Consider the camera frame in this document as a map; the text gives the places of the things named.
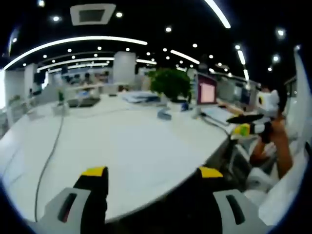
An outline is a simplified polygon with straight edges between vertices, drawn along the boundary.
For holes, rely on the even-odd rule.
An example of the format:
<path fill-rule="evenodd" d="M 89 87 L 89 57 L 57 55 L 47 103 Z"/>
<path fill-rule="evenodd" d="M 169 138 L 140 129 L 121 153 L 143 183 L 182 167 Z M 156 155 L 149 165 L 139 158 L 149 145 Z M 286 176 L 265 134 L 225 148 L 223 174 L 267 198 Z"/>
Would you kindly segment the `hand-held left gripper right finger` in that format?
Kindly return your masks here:
<path fill-rule="evenodd" d="M 196 201 L 207 234 L 265 234 L 268 226 L 246 196 L 226 181 L 218 170 L 199 167 Z"/>

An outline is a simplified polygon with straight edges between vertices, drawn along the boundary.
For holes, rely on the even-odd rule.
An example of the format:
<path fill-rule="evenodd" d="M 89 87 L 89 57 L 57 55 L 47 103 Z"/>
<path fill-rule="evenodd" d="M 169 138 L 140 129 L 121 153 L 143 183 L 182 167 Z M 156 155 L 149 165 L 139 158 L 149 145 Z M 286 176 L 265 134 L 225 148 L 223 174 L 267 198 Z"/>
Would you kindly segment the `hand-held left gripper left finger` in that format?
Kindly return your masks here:
<path fill-rule="evenodd" d="M 87 169 L 47 203 L 37 224 L 45 234 L 104 233 L 108 179 L 105 166 Z"/>

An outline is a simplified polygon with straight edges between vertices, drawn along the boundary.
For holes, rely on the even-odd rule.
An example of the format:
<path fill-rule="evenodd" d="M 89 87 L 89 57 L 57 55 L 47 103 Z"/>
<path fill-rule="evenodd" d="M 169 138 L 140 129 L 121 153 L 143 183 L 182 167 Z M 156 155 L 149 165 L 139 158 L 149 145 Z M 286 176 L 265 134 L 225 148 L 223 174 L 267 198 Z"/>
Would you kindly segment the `person's right hand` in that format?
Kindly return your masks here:
<path fill-rule="evenodd" d="M 270 134 L 270 140 L 277 144 L 289 144 L 288 134 L 285 127 L 285 119 L 283 117 L 277 118 L 271 121 L 272 132 Z"/>

